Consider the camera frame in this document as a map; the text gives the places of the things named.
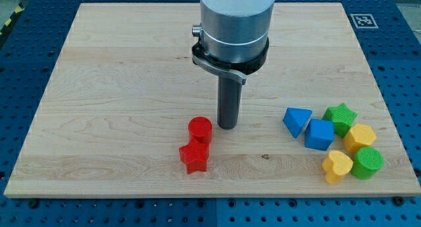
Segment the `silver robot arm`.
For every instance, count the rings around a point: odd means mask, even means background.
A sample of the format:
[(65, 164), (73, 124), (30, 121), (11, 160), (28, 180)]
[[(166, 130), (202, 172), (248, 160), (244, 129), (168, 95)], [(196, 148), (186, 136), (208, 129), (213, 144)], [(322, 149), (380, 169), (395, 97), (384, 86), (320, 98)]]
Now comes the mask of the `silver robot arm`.
[(192, 27), (205, 51), (225, 63), (244, 63), (265, 48), (275, 0), (200, 0)]

